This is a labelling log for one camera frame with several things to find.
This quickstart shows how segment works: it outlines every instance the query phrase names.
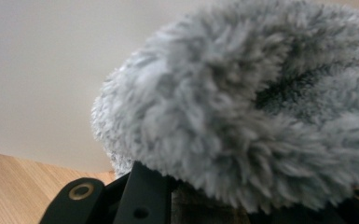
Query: fluffy gray fabric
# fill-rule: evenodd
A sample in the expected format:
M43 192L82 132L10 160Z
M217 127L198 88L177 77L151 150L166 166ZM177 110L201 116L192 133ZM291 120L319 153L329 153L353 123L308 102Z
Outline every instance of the fluffy gray fabric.
M359 10L227 1L162 28L111 74L92 126L119 175L141 161L248 212L359 186Z

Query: wooden surface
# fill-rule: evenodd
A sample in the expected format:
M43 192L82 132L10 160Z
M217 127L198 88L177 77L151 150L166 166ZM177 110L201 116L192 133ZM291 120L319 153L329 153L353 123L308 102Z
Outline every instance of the wooden surface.
M82 173L0 155L0 224L38 223L60 189L80 177L114 179L113 173Z

